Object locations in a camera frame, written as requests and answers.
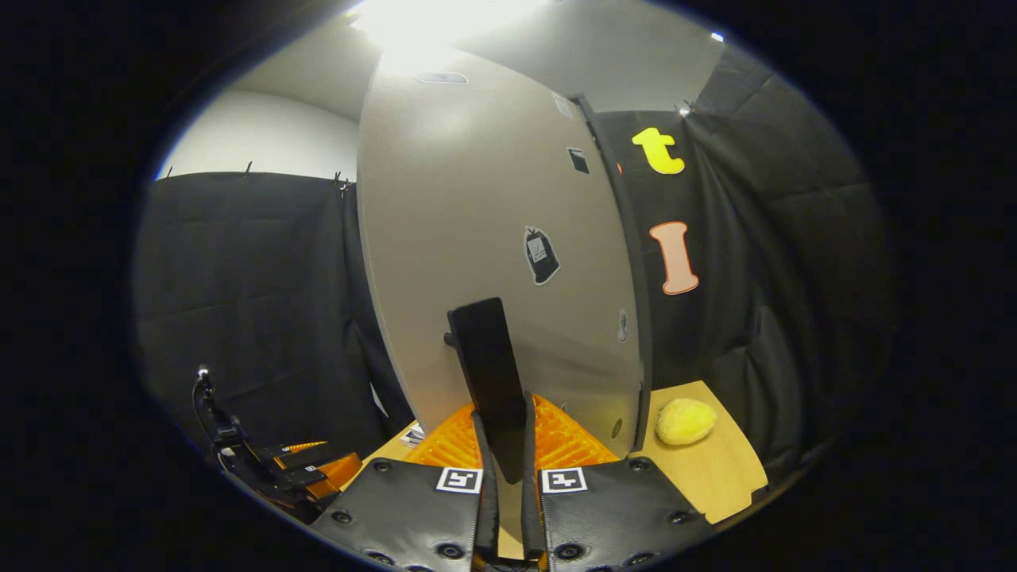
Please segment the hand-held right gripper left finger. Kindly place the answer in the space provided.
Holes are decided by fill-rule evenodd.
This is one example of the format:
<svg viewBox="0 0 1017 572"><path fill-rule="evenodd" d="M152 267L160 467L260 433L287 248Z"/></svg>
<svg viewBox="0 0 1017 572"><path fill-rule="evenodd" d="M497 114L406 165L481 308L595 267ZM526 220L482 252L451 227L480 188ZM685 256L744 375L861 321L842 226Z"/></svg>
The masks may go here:
<svg viewBox="0 0 1017 572"><path fill-rule="evenodd" d="M379 571L480 571L497 554L497 504L493 453L468 404L402 456L366 461L311 529Z"/></svg>

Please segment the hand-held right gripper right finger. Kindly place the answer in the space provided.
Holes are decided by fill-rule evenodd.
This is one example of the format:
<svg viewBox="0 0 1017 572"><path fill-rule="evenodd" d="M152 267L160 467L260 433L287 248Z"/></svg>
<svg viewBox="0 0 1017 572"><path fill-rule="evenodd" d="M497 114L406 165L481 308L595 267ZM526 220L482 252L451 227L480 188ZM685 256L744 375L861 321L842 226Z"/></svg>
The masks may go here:
<svg viewBox="0 0 1017 572"><path fill-rule="evenodd" d="M520 527L541 571L648 571L707 542L712 526L647 457L607 451L556 406L524 396Z"/></svg>

